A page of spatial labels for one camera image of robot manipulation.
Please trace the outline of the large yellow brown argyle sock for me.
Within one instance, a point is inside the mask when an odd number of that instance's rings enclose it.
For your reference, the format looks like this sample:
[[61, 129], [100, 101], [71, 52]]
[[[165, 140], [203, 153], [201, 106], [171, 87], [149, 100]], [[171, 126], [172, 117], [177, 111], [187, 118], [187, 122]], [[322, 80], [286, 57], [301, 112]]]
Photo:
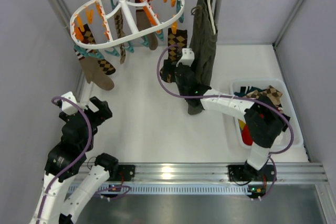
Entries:
[[187, 47], [188, 31], [177, 29], [176, 33], [173, 33], [171, 28], [168, 29], [167, 45], [169, 46], [168, 55], [166, 59], [176, 63], [182, 56], [182, 48]]

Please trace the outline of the beige brown argyle sock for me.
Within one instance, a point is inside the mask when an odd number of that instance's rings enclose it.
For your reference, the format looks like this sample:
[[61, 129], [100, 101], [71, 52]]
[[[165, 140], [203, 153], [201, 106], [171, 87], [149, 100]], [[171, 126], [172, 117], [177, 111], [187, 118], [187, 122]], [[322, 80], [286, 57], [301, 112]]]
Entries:
[[255, 89], [245, 95], [246, 98], [252, 98], [252, 99], [258, 99], [261, 96], [268, 97], [271, 100], [271, 102], [276, 106], [279, 106], [281, 104], [282, 92], [275, 89], [273, 86], [268, 86], [266, 89], [261, 91]]

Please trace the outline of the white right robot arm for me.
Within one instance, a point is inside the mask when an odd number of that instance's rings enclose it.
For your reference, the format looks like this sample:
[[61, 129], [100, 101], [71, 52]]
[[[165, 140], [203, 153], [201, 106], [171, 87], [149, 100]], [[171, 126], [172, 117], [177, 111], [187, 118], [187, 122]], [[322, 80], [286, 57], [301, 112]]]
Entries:
[[177, 85], [178, 96], [188, 106], [199, 111], [218, 111], [245, 123], [252, 145], [245, 161], [243, 174], [247, 180], [257, 180], [269, 160], [275, 140], [286, 129], [291, 129], [288, 118], [283, 115], [267, 95], [249, 99], [230, 96], [197, 81], [189, 66], [189, 60], [164, 60], [159, 78]]

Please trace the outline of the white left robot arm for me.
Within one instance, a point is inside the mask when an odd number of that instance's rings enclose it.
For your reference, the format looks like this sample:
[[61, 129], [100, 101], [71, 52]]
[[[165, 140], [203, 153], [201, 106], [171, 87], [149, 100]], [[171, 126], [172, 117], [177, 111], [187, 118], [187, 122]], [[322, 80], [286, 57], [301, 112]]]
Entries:
[[59, 117], [65, 122], [60, 142], [49, 152], [43, 187], [31, 223], [76, 223], [86, 204], [98, 188], [118, 171], [117, 158], [102, 153], [91, 170], [69, 198], [69, 187], [86, 161], [86, 152], [93, 149], [94, 135], [107, 119], [112, 118], [107, 101], [90, 98], [97, 111], [76, 101], [72, 93], [54, 97], [61, 108]]

